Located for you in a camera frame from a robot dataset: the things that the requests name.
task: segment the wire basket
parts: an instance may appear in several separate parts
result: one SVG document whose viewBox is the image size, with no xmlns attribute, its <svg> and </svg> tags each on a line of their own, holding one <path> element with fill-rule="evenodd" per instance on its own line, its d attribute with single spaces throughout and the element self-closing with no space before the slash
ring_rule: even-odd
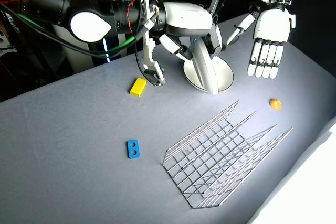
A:
<svg viewBox="0 0 336 224">
<path fill-rule="evenodd" d="M 170 147 L 163 166 L 192 208 L 220 206 L 249 174 L 281 143 L 289 129 L 261 145 L 275 127 L 244 138 L 228 116 L 239 101 Z"/>
</svg>

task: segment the dish rack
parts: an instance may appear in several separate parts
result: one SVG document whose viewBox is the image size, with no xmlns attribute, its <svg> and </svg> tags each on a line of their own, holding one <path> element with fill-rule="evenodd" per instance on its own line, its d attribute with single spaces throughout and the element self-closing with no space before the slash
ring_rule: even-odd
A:
<svg viewBox="0 0 336 224">
<path fill-rule="evenodd" d="M 192 208 L 223 204 L 292 130 L 265 144 L 262 140 L 276 125 L 244 138 L 237 130 L 256 112 L 232 125 L 227 118 L 238 103 L 226 108 L 165 153 L 163 167 Z"/>
</svg>

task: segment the gray table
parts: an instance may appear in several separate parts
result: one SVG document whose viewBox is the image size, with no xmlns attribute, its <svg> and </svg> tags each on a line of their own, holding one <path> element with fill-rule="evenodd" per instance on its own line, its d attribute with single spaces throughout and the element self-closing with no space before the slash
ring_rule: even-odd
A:
<svg viewBox="0 0 336 224">
<path fill-rule="evenodd" d="M 221 24 L 223 38 L 242 17 Z M 245 223 L 333 116 L 336 79 L 287 44 L 277 79 L 246 75 L 253 30 L 221 57 L 233 85 L 218 96 L 193 88 L 181 62 L 161 46 L 164 87 L 128 94 L 133 56 L 60 80 L 0 104 L 0 223 Z M 281 111 L 268 105 L 283 102 Z M 228 201 L 190 208 L 161 165 L 165 150 L 233 102 L 243 135 L 294 127 Z M 126 141 L 141 157 L 127 157 Z"/>
</svg>

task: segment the green wire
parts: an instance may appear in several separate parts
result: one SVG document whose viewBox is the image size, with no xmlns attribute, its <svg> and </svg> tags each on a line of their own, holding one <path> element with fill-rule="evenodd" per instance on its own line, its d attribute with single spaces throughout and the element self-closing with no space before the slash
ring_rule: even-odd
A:
<svg viewBox="0 0 336 224">
<path fill-rule="evenodd" d="M 31 23 L 31 24 L 33 24 L 33 25 L 35 25 L 35 26 L 37 26 L 37 27 L 39 27 L 39 28 L 45 30 L 43 27 L 41 27 L 40 25 L 38 25 L 37 23 L 35 23 L 34 21 L 32 21 L 30 18 L 26 17 L 25 15 L 22 15 L 22 14 L 20 14 L 20 13 L 18 13 L 17 15 L 20 16 L 21 18 L 23 18 L 24 20 L 28 21 L 29 23 Z M 125 40 L 124 43 L 122 43 L 122 44 L 120 44 L 120 45 L 118 45 L 118 46 L 116 46 L 116 47 L 113 47 L 113 48 L 107 50 L 107 52 L 113 52 L 113 51 L 116 51 L 116 50 L 118 50 L 119 48 L 122 48 L 122 47 L 128 45 L 129 43 L 133 42 L 134 40 L 135 40 L 135 37 L 132 36 L 132 37 L 128 38 L 127 40 Z"/>
</svg>

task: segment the small orange ball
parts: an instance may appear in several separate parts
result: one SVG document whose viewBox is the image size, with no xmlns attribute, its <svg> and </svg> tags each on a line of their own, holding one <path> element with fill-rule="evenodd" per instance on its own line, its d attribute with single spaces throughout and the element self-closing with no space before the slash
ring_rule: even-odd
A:
<svg viewBox="0 0 336 224">
<path fill-rule="evenodd" d="M 269 105 L 275 110 L 280 110 L 282 108 L 282 103 L 278 99 L 269 100 Z"/>
</svg>

